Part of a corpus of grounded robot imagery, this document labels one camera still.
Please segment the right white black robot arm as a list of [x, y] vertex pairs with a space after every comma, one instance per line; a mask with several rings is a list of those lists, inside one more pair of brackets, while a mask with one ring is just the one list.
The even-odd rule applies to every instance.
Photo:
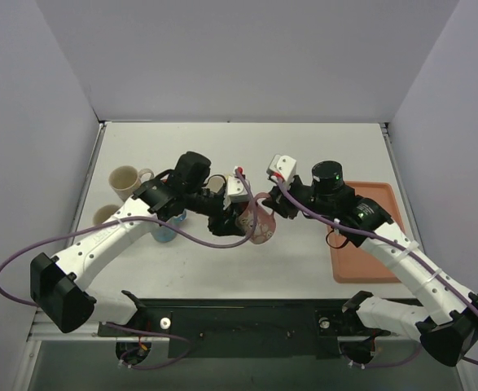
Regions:
[[360, 291], [342, 308], [347, 331], [370, 328], [406, 336], [448, 367], [471, 360], [467, 352], [478, 341], [478, 293], [429, 259], [376, 201], [348, 186], [340, 163], [317, 163], [309, 185], [290, 156], [274, 156], [266, 172], [274, 187], [265, 206], [284, 218], [302, 213], [328, 225], [378, 259], [419, 301], [406, 305]]

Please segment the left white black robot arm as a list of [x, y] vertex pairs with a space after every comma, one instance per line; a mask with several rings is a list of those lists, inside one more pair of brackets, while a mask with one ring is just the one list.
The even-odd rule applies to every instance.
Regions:
[[252, 229], [237, 218], [253, 201], [240, 167], [217, 192], [205, 187], [210, 160], [197, 152], [182, 154], [176, 166], [145, 181], [103, 224], [84, 230], [74, 245], [50, 257], [40, 253], [30, 263], [30, 296], [63, 333], [89, 321], [116, 323], [127, 335], [139, 334], [146, 316], [128, 291], [104, 296], [90, 289], [97, 275], [127, 248], [158, 228], [177, 230], [172, 220], [191, 211], [207, 217], [215, 236], [238, 236]]

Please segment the beige patterned mug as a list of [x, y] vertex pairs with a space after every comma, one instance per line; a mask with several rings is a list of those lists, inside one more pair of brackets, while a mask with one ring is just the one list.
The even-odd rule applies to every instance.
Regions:
[[117, 204], [107, 204], [98, 209], [93, 217], [92, 223], [94, 226], [98, 226], [106, 222], [115, 212], [120, 208]]

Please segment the yellow mug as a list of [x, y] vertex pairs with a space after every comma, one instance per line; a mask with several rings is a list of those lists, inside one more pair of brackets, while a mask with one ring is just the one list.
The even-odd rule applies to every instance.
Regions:
[[223, 198], [226, 194], [227, 179], [223, 174], [211, 175], [204, 185], [207, 196]]

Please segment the blue mug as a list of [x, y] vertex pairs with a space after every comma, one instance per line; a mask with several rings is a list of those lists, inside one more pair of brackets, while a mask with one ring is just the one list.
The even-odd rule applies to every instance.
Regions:
[[[171, 226], [175, 226], [177, 228], [186, 220], [186, 211], [183, 211], [181, 214], [171, 217], [167, 223]], [[173, 231], [172, 229], [168, 228], [164, 225], [157, 225], [151, 231], [151, 236], [153, 239], [159, 243], [168, 243], [174, 240], [177, 237], [178, 233]]]

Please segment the white patterned mug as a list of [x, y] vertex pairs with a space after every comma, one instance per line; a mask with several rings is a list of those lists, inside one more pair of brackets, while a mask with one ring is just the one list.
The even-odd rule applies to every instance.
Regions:
[[108, 176], [108, 184], [118, 198], [125, 202], [144, 181], [153, 179], [151, 169], [136, 169], [131, 165], [123, 165], [114, 169]]

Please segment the pink mug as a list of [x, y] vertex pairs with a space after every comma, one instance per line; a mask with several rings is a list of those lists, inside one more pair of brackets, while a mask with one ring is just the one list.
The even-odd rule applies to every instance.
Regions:
[[270, 195], [265, 192], [258, 193], [253, 206], [248, 206], [238, 217], [237, 226], [247, 234], [253, 227], [254, 213], [257, 214], [257, 224], [250, 237], [253, 244], [263, 244], [267, 242], [275, 233], [276, 221], [274, 212], [268, 213], [261, 205], [261, 200], [269, 199]]

